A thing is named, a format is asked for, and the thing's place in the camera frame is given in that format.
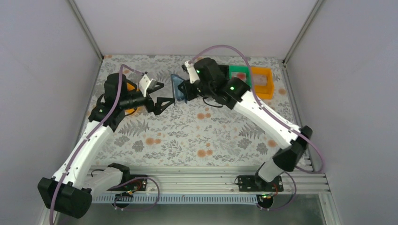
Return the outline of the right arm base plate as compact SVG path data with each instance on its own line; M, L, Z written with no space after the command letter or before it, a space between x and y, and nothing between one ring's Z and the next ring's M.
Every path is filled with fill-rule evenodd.
M239 175L234 184L238 185L240 192L283 192L282 177L277 176L271 182L266 182L254 175Z

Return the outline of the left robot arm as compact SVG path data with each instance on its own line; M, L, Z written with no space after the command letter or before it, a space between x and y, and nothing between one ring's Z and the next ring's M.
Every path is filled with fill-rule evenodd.
M48 209L81 218L93 199L106 191L122 191L127 195L145 188L146 176L131 175L129 167L118 163L111 163L99 174L87 177L96 155L126 117L127 110L143 107L159 115L175 102L169 97L153 100L151 93L164 84L147 75L143 75L132 90L128 90L130 84L123 74L107 77L105 92L97 100L86 129L68 159L51 178L42 178L38 183L38 191Z

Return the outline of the blue leather card holder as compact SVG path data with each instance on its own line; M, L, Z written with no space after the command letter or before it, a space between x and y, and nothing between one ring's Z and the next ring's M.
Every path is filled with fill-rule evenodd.
M179 90L178 86L184 82L184 79L178 76L177 74L171 74L171 84L172 84L172 90L173 90L173 97L175 99L175 104L176 102L185 102L187 103L187 99L185 95L183 94L182 91Z

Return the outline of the orange bin left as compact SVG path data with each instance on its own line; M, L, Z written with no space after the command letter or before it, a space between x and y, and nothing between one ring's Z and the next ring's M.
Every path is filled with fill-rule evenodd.
M121 102L121 106L124 108L125 116L133 115L137 109L139 108L137 104L137 94L138 94L138 87L137 85L127 80L127 96Z

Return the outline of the orange bin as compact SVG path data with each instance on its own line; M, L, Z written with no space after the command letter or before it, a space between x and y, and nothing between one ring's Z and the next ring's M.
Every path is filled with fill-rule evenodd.
M127 80L127 96L121 102L121 106L124 108L125 116L133 115L137 109L139 108L137 104L137 94L138 94L138 87L137 85Z
M251 67L251 71L253 73L252 87L256 95L260 99L272 100L275 90L272 70L266 67Z

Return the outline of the green bin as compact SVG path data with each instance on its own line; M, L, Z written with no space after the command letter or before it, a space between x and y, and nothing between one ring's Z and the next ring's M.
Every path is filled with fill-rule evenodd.
M245 82L249 87L252 86L250 72L246 66L229 65L229 77L237 77Z

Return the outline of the white red card stack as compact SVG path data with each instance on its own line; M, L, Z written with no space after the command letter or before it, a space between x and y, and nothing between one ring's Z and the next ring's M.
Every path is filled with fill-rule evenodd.
M244 72L233 72L233 73L231 73L231 77L239 78L243 82L247 81L247 74Z

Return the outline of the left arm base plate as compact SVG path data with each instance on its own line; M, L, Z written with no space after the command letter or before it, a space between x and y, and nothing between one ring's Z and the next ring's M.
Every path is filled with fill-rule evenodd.
M108 191L145 191L147 184L147 175L144 174L133 174L127 179L122 179L120 187L109 188Z

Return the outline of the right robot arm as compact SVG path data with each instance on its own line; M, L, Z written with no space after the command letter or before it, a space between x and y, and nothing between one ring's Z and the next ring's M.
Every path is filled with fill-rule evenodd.
M189 78L178 88L188 101L197 97L212 98L251 120L277 143L280 149L258 168L257 180L269 183L283 172L295 169L308 147L312 135L310 127L299 127L285 120L262 102L244 81L237 77L227 78L214 59L207 57L196 63L188 60L182 69Z

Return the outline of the pale card stack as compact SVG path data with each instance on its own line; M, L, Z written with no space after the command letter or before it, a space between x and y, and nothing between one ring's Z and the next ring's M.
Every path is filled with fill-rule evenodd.
M267 76L262 74L254 74L253 80L255 86L266 86L268 83Z

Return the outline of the orange bin right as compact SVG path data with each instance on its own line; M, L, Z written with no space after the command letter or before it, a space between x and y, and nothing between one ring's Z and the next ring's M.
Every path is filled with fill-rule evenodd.
M272 100L275 90L272 70L266 67L251 67L251 71L253 73L252 87L256 95L260 99Z

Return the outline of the aluminium mounting rail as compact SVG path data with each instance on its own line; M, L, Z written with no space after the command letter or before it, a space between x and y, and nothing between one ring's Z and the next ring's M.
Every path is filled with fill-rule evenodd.
M154 179L162 194L239 194L237 176L253 175L256 166L130 166L132 174ZM282 174L279 194L319 194L330 192L324 174L295 170Z

